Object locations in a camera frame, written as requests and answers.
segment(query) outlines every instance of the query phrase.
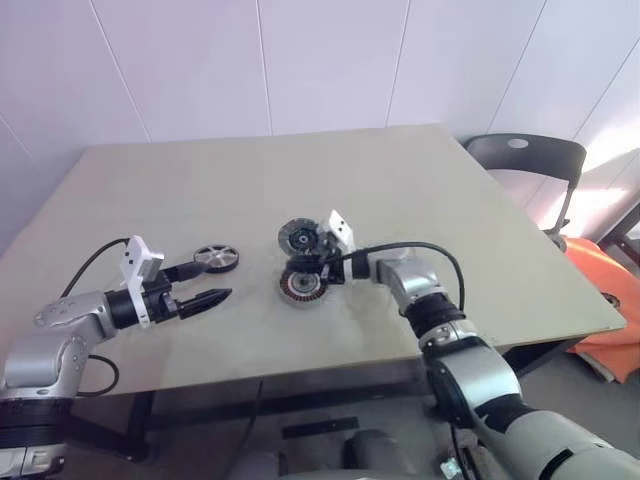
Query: chair backrest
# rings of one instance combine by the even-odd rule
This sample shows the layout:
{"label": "chair backrest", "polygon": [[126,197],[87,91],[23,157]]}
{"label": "chair backrest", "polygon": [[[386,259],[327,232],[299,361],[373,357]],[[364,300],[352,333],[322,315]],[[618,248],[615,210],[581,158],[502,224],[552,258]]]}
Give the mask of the chair backrest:
{"label": "chair backrest", "polygon": [[486,170],[521,170],[559,178],[574,190],[580,180],[586,150],[559,138],[496,133],[473,137],[464,145]]}

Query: floor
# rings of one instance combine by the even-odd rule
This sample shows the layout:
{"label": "floor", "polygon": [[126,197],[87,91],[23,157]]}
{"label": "floor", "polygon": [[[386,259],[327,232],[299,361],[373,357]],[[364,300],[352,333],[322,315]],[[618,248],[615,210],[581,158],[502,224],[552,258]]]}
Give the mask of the floor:
{"label": "floor", "polygon": [[[524,396],[537,408],[553,409],[600,435],[617,448],[640,458],[640,375],[624,385],[601,382],[582,362],[562,355],[523,379]],[[382,429],[398,439],[424,478],[438,475],[439,461],[451,454],[448,426],[425,418],[417,398],[378,400],[324,410],[259,417],[247,451],[284,452],[291,472],[336,468],[341,446],[353,431],[283,440],[284,426],[357,416],[360,428]],[[99,413],[113,418],[117,402],[101,400]],[[242,435],[246,420],[207,424],[150,435],[154,458],[129,464],[72,448],[64,478],[96,480],[215,479]],[[472,437],[462,432],[462,443]]]}

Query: white wall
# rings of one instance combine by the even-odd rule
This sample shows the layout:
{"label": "white wall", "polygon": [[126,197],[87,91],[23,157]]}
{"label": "white wall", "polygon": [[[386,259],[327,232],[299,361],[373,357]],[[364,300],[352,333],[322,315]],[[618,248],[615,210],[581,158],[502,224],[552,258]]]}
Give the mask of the white wall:
{"label": "white wall", "polygon": [[428,122],[583,143],[595,234],[640,192],[639,38],[638,0],[3,0],[0,252],[88,145]]}

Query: table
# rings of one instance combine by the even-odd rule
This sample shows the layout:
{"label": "table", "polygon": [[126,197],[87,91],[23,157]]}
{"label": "table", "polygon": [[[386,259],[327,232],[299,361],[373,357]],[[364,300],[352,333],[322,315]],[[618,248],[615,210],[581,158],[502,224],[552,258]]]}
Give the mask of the table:
{"label": "table", "polygon": [[[230,273],[174,289],[186,298],[232,287],[220,306],[131,328],[96,349],[121,367],[113,393],[417,358],[416,339],[383,286],[335,287],[305,311],[279,297],[286,256],[278,229],[334,208],[358,246],[424,240],[451,251],[467,283],[466,312],[496,347],[624,326],[455,139],[427,125],[87,149],[0,258],[0,359],[99,245],[134,233],[165,253],[165,266],[210,243],[236,247],[241,260]],[[420,254],[457,301],[446,260]],[[101,257],[75,292],[117,287],[118,258]],[[110,372],[90,365],[82,388],[109,381]]]}

